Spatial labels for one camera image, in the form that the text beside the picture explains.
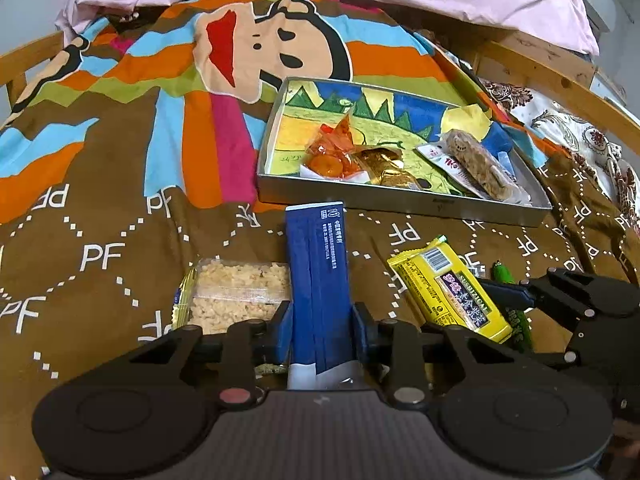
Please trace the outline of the blue white snack box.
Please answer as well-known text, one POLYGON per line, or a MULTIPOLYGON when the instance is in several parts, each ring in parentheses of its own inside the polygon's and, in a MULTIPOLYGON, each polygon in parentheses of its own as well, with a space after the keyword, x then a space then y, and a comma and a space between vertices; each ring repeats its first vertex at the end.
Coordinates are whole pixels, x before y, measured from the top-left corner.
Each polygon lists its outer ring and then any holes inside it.
POLYGON ((341 202, 285 209, 293 307, 291 390, 367 387, 352 336, 344 212, 341 202))

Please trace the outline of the gold snack pack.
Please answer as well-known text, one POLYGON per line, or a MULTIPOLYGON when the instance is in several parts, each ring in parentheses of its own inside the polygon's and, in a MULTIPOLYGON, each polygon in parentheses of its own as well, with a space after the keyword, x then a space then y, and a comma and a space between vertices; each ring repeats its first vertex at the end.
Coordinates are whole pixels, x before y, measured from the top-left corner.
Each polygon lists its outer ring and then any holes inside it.
POLYGON ((373 185, 422 190, 418 180, 405 170, 401 152, 390 148, 362 148, 356 151, 354 157, 360 167, 367 171, 369 182, 373 185))

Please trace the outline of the peanut brittle bar pack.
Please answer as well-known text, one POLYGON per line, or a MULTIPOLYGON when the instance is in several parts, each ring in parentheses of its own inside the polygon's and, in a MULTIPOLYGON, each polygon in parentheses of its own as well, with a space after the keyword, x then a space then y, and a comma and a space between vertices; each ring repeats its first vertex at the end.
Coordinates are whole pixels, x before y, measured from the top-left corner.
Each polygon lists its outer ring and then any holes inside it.
POLYGON ((483 200, 528 205, 529 194, 471 133, 452 129, 416 151, 458 185, 483 200))

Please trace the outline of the colourful cartoon monkey blanket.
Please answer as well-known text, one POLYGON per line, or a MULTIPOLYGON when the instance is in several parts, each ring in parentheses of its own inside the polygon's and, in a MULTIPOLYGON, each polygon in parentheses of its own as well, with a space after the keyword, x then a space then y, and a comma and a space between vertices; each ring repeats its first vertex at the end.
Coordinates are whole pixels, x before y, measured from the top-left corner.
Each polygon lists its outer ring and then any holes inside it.
POLYGON ((191 0, 105 15, 25 88, 1 128, 1 474, 35 479, 37 402, 63 380, 162 336, 203 257, 281 261, 284 212, 255 170, 277 90, 254 103, 202 84, 204 12, 252 12, 307 36, 305 60, 345 53, 353 81, 506 113, 432 44, 477 26, 367 0, 191 0))

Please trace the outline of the yellow snack bar pack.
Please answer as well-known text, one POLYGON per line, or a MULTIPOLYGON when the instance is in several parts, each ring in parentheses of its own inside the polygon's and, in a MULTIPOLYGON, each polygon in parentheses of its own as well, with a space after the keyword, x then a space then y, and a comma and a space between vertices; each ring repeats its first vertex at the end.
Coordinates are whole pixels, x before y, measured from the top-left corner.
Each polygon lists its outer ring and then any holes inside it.
POLYGON ((513 328, 488 293, 449 246, 446 236, 387 260, 407 287, 426 322, 459 325, 502 344, 513 328))

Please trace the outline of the colourful painted tray box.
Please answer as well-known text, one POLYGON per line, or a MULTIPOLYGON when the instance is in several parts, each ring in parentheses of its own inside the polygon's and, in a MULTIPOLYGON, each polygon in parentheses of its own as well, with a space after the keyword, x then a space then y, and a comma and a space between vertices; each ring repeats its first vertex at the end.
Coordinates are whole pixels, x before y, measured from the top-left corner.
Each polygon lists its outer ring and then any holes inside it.
POLYGON ((257 188, 264 202, 295 205, 340 200, 369 210, 426 214, 538 226, 551 203, 506 126, 478 105, 457 106, 372 84, 308 77, 288 78, 274 101, 262 139, 257 188), (369 183, 305 178, 299 167, 321 124, 335 126, 347 113, 367 148, 401 152, 405 170, 421 191, 369 183), (483 200, 425 160, 416 148, 452 129, 471 133, 529 194, 528 205, 483 200))

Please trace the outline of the clear puffed rice snack pack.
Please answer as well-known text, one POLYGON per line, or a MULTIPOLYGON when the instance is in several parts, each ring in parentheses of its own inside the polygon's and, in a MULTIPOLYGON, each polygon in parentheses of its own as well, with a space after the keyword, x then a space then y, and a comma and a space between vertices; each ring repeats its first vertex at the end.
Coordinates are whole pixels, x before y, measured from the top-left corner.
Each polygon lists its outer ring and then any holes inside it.
POLYGON ((294 325, 288 265, 200 260, 176 291, 171 326, 196 325, 204 336, 224 336, 231 325, 246 321, 267 324, 257 335, 267 354, 254 359, 256 377, 284 377, 294 325))

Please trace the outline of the floral patterned bedsheet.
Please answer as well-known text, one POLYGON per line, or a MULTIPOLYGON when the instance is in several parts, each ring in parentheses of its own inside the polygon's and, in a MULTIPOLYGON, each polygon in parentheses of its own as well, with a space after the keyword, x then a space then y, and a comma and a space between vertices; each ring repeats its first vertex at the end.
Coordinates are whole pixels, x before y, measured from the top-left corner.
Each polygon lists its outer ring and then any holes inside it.
POLYGON ((470 61, 454 53, 450 32, 436 30, 427 37, 454 55, 471 71, 477 83, 510 118, 529 128, 537 138, 567 151, 570 159, 596 181, 596 187, 620 210, 623 222, 639 229, 639 167, 624 155, 623 143, 570 112, 554 99, 519 84, 512 76, 497 79, 502 66, 488 60, 490 79, 478 76, 470 61))

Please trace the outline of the green snack pack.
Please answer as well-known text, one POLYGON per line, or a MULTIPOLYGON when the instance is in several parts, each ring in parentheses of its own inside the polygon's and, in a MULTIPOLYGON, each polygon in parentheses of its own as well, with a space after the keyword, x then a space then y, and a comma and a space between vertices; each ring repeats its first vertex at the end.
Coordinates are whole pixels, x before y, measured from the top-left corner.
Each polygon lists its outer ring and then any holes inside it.
MULTIPOLYGON (((491 277, 499 284, 515 283, 511 271, 499 260, 491 266, 491 277)), ((521 353, 532 352, 533 341, 532 336, 530 336, 529 322, 525 313, 511 306, 501 307, 501 312, 512 326, 512 336, 508 340, 509 347, 521 353)))

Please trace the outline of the orange snack bag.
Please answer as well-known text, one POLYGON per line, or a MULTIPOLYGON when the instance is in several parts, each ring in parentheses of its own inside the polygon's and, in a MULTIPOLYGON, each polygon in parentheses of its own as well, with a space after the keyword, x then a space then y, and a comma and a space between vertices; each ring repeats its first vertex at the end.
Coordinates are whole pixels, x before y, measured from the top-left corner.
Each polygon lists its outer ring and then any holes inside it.
POLYGON ((347 113, 335 126, 320 125, 306 147, 299 174, 319 180, 369 183, 369 174, 359 158, 366 148, 352 128, 352 114, 347 113))

